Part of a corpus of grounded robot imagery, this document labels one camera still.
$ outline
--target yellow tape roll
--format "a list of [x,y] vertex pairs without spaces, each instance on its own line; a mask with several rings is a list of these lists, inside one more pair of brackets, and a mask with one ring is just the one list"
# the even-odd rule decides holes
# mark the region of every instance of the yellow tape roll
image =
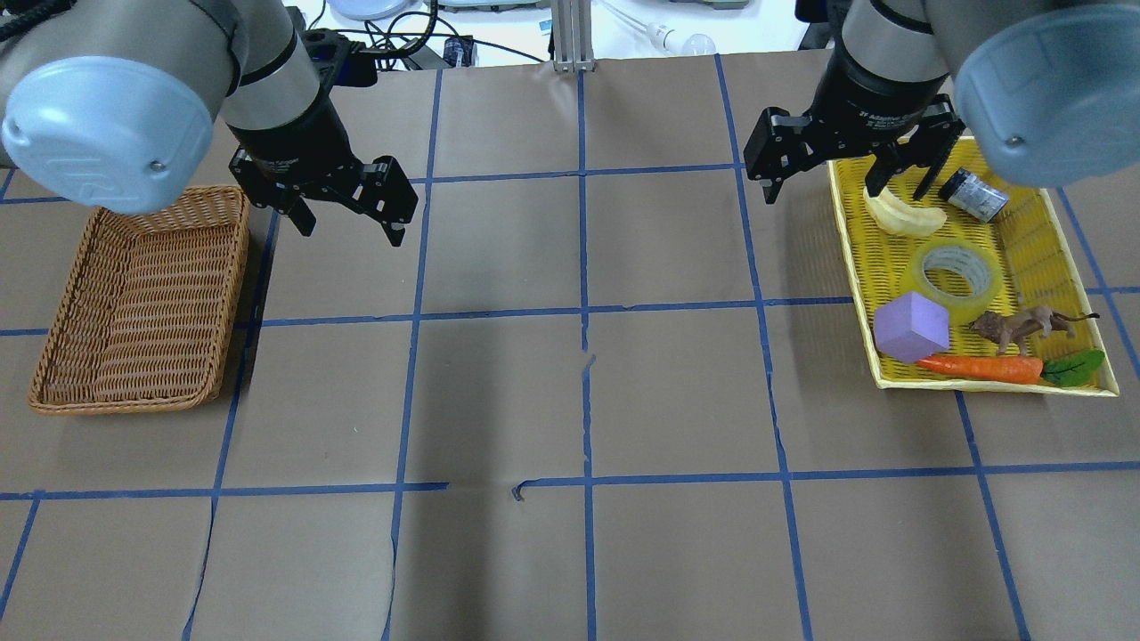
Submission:
[[[927,277],[930,269],[953,271],[974,292],[960,297],[944,292]],[[899,282],[899,293],[918,292],[950,310],[951,325],[972,323],[1001,290],[1001,265],[982,248],[958,238],[938,238],[919,248]]]

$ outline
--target carrot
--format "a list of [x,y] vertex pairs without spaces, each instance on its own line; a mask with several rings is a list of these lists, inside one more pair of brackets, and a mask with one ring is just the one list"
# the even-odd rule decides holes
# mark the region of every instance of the carrot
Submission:
[[1045,362],[1034,356],[946,356],[936,354],[914,363],[920,367],[950,374],[1004,383],[1036,383]]

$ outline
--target peeled banana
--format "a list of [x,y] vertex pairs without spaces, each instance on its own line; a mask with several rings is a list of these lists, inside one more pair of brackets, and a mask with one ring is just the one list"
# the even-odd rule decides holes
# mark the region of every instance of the peeled banana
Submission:
[[863,187],[863,201],[879,228],[896,236],[923,238],[946,222],[946,212],[940,208],[909,205],[887,188],[872,198]]

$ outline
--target wicker basket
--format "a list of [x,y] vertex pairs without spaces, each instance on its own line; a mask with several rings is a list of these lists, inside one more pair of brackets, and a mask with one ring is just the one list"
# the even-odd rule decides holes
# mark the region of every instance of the wicker basket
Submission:
[[[871,317],[874,310],[901,295],[899,274],[926,238],[891,236],[879,229],[863,202],[863,177],[873,157],[831,161],[828,171],[834,203],[836,222],[842,241],[847,275],[850,279],[860,328],[871,373],[879,388],[955,389],[964,391],[1018,391],[1073,396],[1118,396],[1119,389],[1112,365],[1106,359],[1093,380],[1081,387],[1059,388],[1050,384],[1020,386],[991,381],[953,379],[880,356],[874,348]],[[931,190],[919,203],[946,210],[946,225],[934,237],[962,238],[980,251],[992,254],[1002,267],[1002,287],[990,309],[1015,314],[1018,309],[1048,305],[1064,313],[1089,311],[1089,298],[1077,274],[1073,254],[1060,230],[1052,201],[1044,189],[1031,189],[1003,181],[986,165],[974,138],[962,138],[951,153],[935,185],[943,185],[959,168],[983,177],[1010,196],[1009,203],[991,224],[947,204]],[[911,169],[891,179],[889,188],[903,196],[914,192],[925,169]],[[969,294],[968,285],[952,277],[935,277],[939,289],[954,294]],[[1105,349],[1097,323],[1074,325],[1076,338],[1064,333],[1041,340],[1031,336],[1029,351],[1047,360],[1062,358],[1085,349]],[[996,346],[963,326],[951,327],[950,354],[993,356]]]
[[40,414],[185,409],[221,389],[250,242],[237,187],[91,214],[27,401]]

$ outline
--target small can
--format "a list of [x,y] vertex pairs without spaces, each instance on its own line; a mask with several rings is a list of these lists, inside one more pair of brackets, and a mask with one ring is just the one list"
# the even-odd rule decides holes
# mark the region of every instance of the small can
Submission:
[[938,195],[947,203],[966,210],[982,222],[990,222],[1009,202],[1004,192],[986,185],[966,168],[959,168],[950,180],[938,189]]

